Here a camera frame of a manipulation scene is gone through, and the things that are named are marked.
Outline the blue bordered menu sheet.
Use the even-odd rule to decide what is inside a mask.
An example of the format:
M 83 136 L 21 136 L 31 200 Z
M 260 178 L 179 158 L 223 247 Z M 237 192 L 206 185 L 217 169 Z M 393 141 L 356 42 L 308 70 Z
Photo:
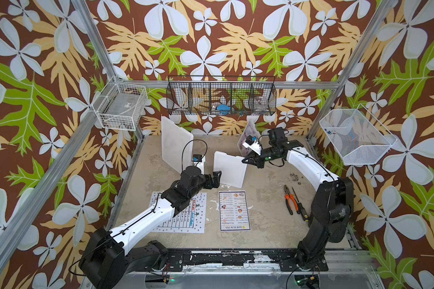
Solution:
M 219 192 L 220 231 L 251 230 L 245 191 Z

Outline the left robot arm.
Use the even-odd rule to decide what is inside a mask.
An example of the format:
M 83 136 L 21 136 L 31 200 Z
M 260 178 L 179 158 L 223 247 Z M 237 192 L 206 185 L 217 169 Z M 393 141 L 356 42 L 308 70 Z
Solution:
M 97 289 L 112 289 L 130 272 L 164 268 L 169 253 L 164 245 L 151 241 L 139 248 L 137 244 L 153 229 L 188 208 L 202 189 L 218 188 L 221 175 L 221 171 L 203 174 L 200 168 L 188 166 L 180 179 L 163 191 L 147 210 L 109 231 L 96 230 L 78 267 Z

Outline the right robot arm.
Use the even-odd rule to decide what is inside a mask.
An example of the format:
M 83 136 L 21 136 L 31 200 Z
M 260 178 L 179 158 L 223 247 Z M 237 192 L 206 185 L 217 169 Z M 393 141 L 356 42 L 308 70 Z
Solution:
M 299 141 L 288 140 L 283 128 L 269 130 L 268 137 L 268 148 L 261 146 L 259 137 L 246 137 L 242 145 L 250 152 L 242 162 L 262 169 L 266 162 L 281 159 L 311 183 L 316 194 L 307 217 L 309 230 L 297 246 L 294 263 L 303 271 L 320 268 L 326 244 L 339 243 L 346 234 L 354 207 L 353 182 L 325 168 Z

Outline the blue object in rack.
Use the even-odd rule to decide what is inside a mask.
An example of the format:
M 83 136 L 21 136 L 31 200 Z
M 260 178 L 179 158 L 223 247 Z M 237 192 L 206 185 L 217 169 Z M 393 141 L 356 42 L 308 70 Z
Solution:
M 221 104 L 217 107 L 217 110 L 220 115 L 227 115 L 231 113 L 231 108 L 227 105 Z

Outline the dotted border table menu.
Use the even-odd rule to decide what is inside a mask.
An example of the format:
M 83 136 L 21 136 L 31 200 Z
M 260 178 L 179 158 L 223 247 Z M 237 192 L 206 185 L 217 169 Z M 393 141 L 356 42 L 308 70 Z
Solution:
M 206 223 L 207 194 L 199 193 L 190 204 L 176 217 L 162 223 L 153 232 L 203 234 Z

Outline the black screwdriver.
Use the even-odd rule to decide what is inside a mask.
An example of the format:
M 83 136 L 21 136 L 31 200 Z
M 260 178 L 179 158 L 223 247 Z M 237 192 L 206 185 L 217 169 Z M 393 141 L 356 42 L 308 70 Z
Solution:
M 299 201 L 299 198 L 297 197 L 297 194 L 296 194 L 294 188 L 292 188 L 292 191 L 293 191 L 293 194 L 294 194 L 295 203 L 297 205 L 297 213 L 299 215 L 301 215 L 301 217 L 303 218 L 303 220 L 305 222 L 307 222 L 309 220 L 309 216 L 307 214 L 307 211 L 303 207 L 302 203 Z

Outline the white mesh basket right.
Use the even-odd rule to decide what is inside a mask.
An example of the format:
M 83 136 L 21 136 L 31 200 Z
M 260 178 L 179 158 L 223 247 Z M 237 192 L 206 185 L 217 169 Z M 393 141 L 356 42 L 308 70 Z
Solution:
M 346 166 L 375 165 L 398 141 L 364 105 L 333 109 L 319 124 Z

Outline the orange handled pliers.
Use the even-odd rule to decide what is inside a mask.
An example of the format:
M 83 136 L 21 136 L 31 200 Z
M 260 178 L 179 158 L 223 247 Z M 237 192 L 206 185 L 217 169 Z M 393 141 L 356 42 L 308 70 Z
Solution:
M 283 190 L 285 193 L 285 204 L 286 204 L 286 207 L 288 209 L 289 214 L 293 215 L 294 212 L 299 214 L 300 211 L 298 209 L 297 201 L 295 200 L 295 197 L 291 194 L 291 191 L 289 190 L 288 186 L 284 185 Z

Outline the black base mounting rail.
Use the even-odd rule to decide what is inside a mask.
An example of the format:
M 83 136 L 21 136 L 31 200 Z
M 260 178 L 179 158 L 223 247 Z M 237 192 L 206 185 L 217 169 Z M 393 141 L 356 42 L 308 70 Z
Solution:
M 246 264 L 278 265 L 282 272 L 290 272 L 297 265 L 296 249 L 169 249 L 153 267 L 142 266 L 141 271 L 166 270 L 183 272 L 185 266 L 219 264 L 227 267 L 243 267 Z

